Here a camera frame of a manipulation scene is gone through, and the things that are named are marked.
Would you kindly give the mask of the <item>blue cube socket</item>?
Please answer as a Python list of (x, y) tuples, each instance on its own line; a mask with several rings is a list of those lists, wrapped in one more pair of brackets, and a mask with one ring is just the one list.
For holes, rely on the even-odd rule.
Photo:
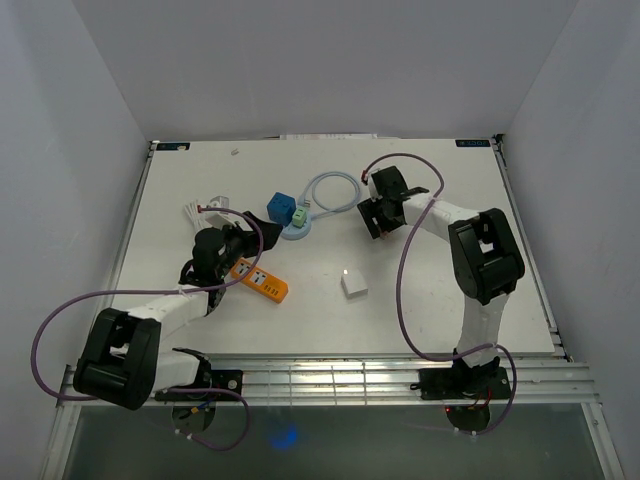
[(296, 200), (281, 192), (276, 192), (266, 206), (269, 219), (284, 227), (291, 223), (296, 208)]

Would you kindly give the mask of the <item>green plug adapter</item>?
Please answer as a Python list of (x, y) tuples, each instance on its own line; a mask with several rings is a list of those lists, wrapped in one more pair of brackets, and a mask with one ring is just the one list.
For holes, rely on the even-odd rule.
[(308, 219), (308, 209), (298, 206), (292, 215), (291, 223), (295, 228), (302, 228)]

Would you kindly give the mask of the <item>round light blue power strip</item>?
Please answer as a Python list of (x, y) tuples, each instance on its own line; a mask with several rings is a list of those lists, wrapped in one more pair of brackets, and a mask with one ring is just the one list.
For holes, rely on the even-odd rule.
[[(352, 198), (347, 203), (336, 207), (330, 207), (322, 203), (316, 193), (318, 185), (323, 180), (333, 177), (344, 179), (353, 187)], [(315, 220), (352, 210), (360, 201), (361, 195), (362, 191), (359, 181), (349, 173), (340, 171), (327, 171), (314, 176), (305, 186), (296, 203), (296, 209), (302, 209), (306, 213), (302, 225), (296, 226), (294, 224), (294, 220), (291, 220), (289, 224), (283, 228), (280, 236), (284, 240), (288, 241), (297, 241), (303, 239), (310, 233), (312, 229), (312, 223)]]

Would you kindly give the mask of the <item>orange power strip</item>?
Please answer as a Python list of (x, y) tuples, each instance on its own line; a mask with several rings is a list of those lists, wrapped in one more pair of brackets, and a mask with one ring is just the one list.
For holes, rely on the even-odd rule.
[(233, 279), (243, 277), (241, 281), (243, 285), (277, 304), (280, 304), (289, 293), (286, 282), (259, 267), (252, 268), (251, 262), (244, 258), (236, 262), (230, 275)]

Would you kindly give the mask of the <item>white charger block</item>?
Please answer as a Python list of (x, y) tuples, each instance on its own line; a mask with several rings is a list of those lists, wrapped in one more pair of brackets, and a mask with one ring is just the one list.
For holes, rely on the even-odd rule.
[(343, 270), (341, 287), (347, 299), (353, 299), (368, 293), (367, 282), (358, 269)]

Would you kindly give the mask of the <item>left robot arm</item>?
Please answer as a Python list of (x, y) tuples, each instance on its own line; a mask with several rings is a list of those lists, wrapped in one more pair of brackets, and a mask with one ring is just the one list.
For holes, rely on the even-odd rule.
[(238, 260), (272, 249), (283, 229), (251, 212), (243, 213), (257, 230), (225, 222), (195, 234), (192, 258), (182, 267), (183, 292), (96, 317), (73, 377), (76, 391), (129, 410), (154, 393), (174, 398), (180, 389), (190, 399), (211, 397), (213, 374), (207, 357), (189, 348), (160, 351), (161, 340), (190, 321), (211, 313), (221, 302), (226, 277)]

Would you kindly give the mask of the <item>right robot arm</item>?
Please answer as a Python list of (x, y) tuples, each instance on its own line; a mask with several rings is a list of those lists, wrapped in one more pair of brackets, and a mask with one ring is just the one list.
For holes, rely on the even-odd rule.
[(502, 315), (525, 265), (505, 213), (477, 211), (410, 188), (395, 166), (363, 173), (370, 197), (357, 205), (372, 238), (402, 226), (423, 229), (448, 243), (456, 283), (464, 294), (463, 324), (456, 359), (443, 376), (452, 391), (474, 397), (497, 375), (497, 340)]

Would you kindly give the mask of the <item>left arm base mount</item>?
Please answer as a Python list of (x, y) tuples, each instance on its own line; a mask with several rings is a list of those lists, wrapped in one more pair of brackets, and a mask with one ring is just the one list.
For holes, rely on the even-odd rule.
[(187, 386), (171, 387), (153, 394), (153, 399), (162, 402), (217, 402), (235, 401), (228, 393), (215, 393), (211, 389), (229, 390), (242, 394), (244, 372), (242, 370), (212, 370), (200, 375)]

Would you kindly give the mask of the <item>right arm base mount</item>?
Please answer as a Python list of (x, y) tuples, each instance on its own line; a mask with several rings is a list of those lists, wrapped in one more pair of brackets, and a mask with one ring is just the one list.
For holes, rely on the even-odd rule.
[(485, 365), (469, 369), (461, 365), (423, 368), (418, 381), (410, 385), (423, 400), (467, 399), (480, 396), (507, 400), (512, 388), (504, 367)]

